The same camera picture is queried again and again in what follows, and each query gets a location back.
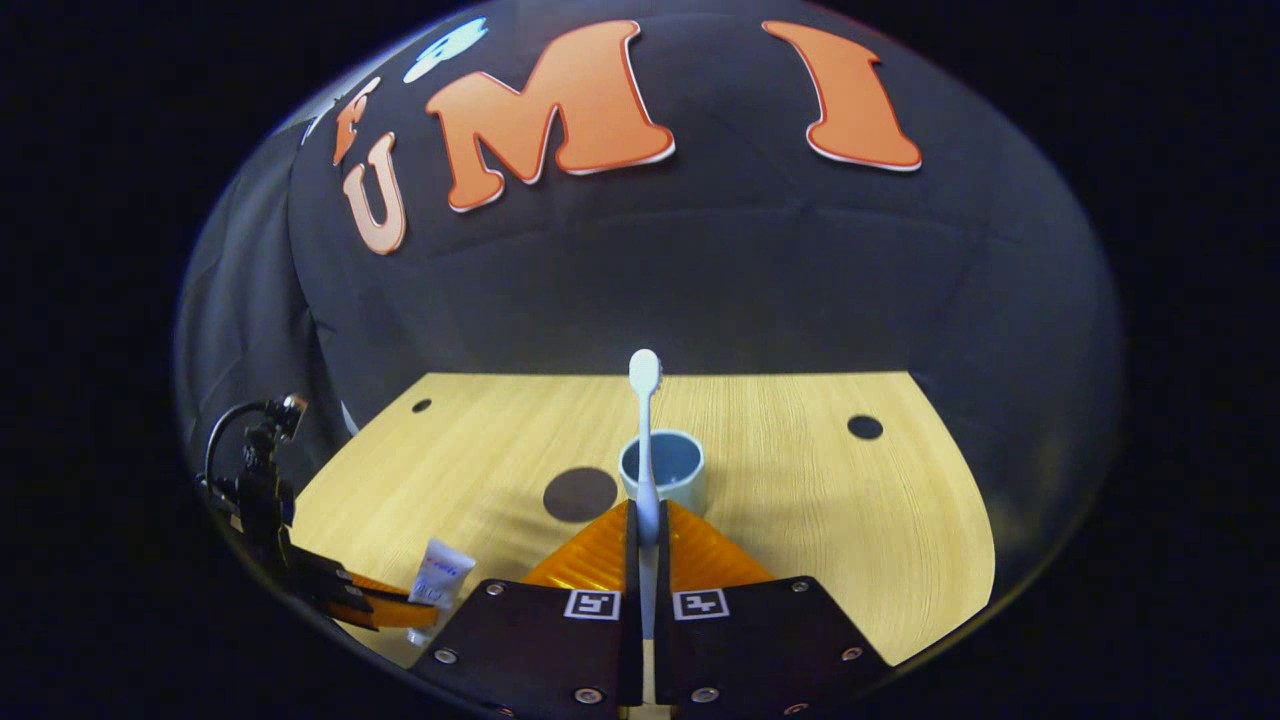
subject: orange letter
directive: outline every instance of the orange letter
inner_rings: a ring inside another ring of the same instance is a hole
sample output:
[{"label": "orange letter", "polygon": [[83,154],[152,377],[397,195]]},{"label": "orange letter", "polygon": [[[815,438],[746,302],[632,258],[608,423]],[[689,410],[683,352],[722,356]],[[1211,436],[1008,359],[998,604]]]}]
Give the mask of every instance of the orange letter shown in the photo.
[{"label": "orange letter", "polygon": [[362,87],[351,102],[338,113],[338,137],[333,147],[333,164],[337,165],[342,161],[342,158],[351,150],[351,143],[356,141],[356,123],[360,122],[360,117],[365,114],[365,104],[369,102],[369,94],[378,87],[378,83],[383,78],[375,77],[369,81],[369,85]]},{"label": "orange letter", "polygon": [[369,211],[369,196],[365,195],[365,164],[361,163],[347,173],[347,179],[342,183],[342,192],[351,205],[351,214],[356,218],[356,228],[360,237],[370,250],[379,255],[399,247],[404,240],[404,202],[399,196],[399,184],[396,183],[396,168],[392,167],[392,147],[396,145],[396,133],[387,133],[378,138],[378,142],[369,149],[369,164],[378,173],[378,184],[383,190],[383,204],[387,205],[387,222],[378,224],[372,213]]},{"label": "orange letter", "polygon": [[820,29],[768,20],[764,32],[791,44],[818,90],[818,122],[805,133],[819,155],[887,170],[920,167],[920,149],[902,135],[870,50]]},{"label": "orange letter", "polygon": [[436,92],[426,111],[440,118],[449,154],[449,208],[465,213],[502,195],[502,173],[485,167],[480,141],[525,183],[538,182],[557,110],[564,143],[556,164],[566,173],[657,163],[675,152],[675,137],[649,122],[631,76],[627,42],[639,33],[632,20],[612,20],[557,37],[524,92],[488,73],[471,73]]}]

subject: wooden table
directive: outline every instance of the wooden table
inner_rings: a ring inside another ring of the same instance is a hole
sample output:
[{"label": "wooden table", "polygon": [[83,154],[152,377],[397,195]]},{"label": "wooden table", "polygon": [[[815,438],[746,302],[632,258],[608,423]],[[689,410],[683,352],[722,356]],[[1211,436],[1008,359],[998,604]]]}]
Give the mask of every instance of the wooden table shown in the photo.
[{"label": "wooden table", "polygon": [[[854,437],[854,415],[883,434]],[[891,665],[989,601],[982,496],[908,373],[668,375],[653,421],[701,441],[705,519],[774,577],[817,577]],[[585,527],[548,515],[547,484],[580,466],[617,482],[635,432],[625,374],[428,374],[306,487],[293,542],[408,587],[436,537],[477,561],[463,597],[518,580]],[[403,632],[349,629],[403,666],[421,653]]]}]

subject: toothpaste tube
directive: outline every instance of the toothpaste tube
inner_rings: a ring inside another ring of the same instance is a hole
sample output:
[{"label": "toothpaste tube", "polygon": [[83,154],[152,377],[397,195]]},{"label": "toothpaste tube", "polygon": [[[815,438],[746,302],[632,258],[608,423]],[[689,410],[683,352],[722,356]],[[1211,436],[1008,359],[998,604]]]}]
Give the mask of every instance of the toothpaste tube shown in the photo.
[{"label": "toothpaste tube", "polygon": [[440,609],[453,607],[453,598],[462,589],[462,582],[476,566],[476,561],[443,542],[431,538],[426,543],[426,555],[413,579],[410,602],[434,605]]}]

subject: cup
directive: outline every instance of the cup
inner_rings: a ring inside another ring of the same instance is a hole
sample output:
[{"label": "cup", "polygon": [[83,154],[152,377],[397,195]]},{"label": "cup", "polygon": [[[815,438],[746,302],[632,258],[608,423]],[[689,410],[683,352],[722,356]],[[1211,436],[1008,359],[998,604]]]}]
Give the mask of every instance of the cup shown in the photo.
[{"label": "cup", "polygon": [[[703,443],[680,430],[653,430],[649,451],[653,456],[653,482],[658,500],[673,500],[685,510],[701,516],[707,511],[707,456]],[[618,474],[627,497],[640,489],[640,436],[618,454]]]}]

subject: white toothbrush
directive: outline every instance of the white toothbrush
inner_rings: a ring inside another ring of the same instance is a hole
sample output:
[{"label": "white toothbrush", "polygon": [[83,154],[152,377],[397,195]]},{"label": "white toothbrush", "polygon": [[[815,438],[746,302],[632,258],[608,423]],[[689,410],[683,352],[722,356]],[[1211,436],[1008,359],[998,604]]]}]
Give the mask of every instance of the white toothbrush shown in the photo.
[{"label": "white toothbrush", "polygon": [[653,454],[649,438],[649,400],[662,383],[662,364],[652,350],[631,356],[631,389],[640,401],[640,471],[636,475],[636,515],[641,547],[658,543],[658,488],[653,482]]}]

